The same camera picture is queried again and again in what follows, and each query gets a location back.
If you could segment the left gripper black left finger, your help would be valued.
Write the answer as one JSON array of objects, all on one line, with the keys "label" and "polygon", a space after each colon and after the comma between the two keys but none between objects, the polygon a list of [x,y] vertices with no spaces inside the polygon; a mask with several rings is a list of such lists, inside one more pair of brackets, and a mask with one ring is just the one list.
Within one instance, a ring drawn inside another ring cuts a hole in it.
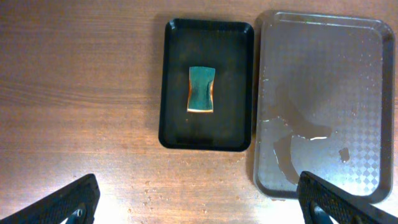
[{"label": "left gripper black left finger", "polygon": [[92,224],[100,199],[94,174],[87,174],[9,215],[1,223],[86,223]]}]

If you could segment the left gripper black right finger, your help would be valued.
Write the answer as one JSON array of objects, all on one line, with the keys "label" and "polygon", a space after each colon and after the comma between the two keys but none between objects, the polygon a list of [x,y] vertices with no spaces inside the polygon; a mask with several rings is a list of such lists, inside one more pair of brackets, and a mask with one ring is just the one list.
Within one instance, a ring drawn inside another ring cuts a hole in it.
[{"label": "left gripper black right finger", "polygon": [[297,186],[305,223],[397,223],[397,217],[303,171]]}]

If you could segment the green and yellow sponge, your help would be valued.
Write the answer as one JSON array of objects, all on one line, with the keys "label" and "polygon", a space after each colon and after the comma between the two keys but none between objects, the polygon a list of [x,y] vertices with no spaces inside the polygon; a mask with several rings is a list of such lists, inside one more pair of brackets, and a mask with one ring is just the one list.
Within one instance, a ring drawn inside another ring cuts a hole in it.
[{"label": "green and yellow sponge", "polygon": [[213,86],[215,69],[210,67],[189,68],[187,111],[189,113],[214,112]]}]

